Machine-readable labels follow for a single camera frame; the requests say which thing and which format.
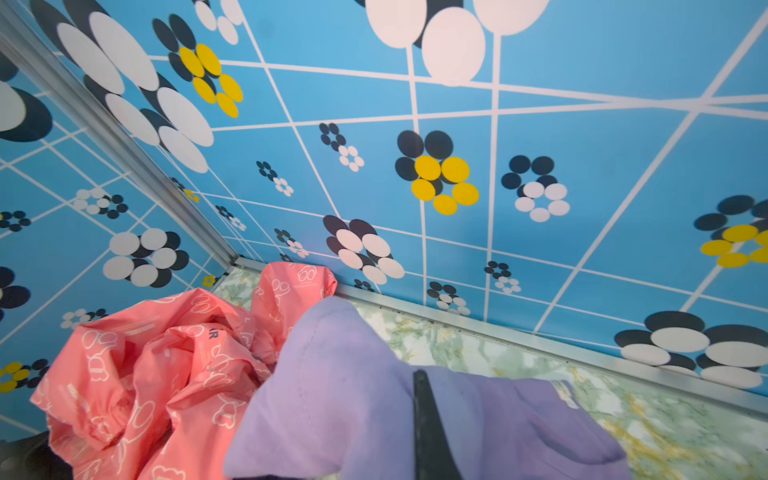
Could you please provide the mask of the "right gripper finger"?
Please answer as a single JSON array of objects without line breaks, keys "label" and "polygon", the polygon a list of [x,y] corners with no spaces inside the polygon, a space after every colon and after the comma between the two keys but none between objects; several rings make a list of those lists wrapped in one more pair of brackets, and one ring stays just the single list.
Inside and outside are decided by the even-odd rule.
[{"label": "right gripper finger", "polygon": [[433,390],[424,370],[413,374],[413,423],[415,478],[460,480],[460,471],[450,451]]}]

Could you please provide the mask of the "purple cloth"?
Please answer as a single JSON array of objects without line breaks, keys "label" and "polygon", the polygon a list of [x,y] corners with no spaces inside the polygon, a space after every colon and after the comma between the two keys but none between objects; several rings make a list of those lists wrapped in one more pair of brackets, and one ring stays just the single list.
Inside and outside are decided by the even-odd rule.
[{"label": "purple cloth", "polygon": [[413,374],[429,378],[464,479],[626,479],[618,442],[563,381],[399,360],[348,301],[304,313],[225,456],[231,478],[414,479]]}]

